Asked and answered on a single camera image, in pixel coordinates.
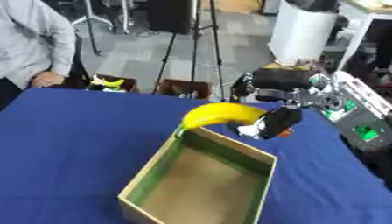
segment person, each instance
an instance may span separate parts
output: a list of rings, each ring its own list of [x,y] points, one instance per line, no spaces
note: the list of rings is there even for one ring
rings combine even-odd
[[[65,17],[41,0],[2,0],[0,32],[0,110],[29,87],[64,83],[75,54]]]
[[[389,67],[392,62],[392,23],[382,21],[377,24],[379,30],[376,42],[375,61],[370,64],[370,70],[377,74],[379,85],[392,85]]]

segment wooden tray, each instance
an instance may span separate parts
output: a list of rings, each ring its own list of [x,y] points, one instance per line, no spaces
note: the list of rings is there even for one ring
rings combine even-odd
[[[207,129],[171,136],[120,193],[137,224],[256,223],[277,158]]]

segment banana stem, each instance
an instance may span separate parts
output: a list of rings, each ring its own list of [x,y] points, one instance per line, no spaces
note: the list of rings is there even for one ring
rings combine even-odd
[[[181,125],[179,125],[179,127],[176,129],[174,136],[176,138],[181,138],[185,131],[186,129],[184,129],[184,126],[181,123]]]

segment person's arm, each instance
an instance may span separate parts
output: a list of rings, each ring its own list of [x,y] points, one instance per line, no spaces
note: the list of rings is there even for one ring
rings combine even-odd
[[[68,76],[75,52],[71,23],[40,0],[3,0],[15,23],[38,35],[52,38],[51,72]]]

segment white bin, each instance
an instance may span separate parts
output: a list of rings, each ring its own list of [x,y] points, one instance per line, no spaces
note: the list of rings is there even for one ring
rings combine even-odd
[[[318,60],[337,14],[309,12],[282,0],[269,49],[284,66],[299,60]]]

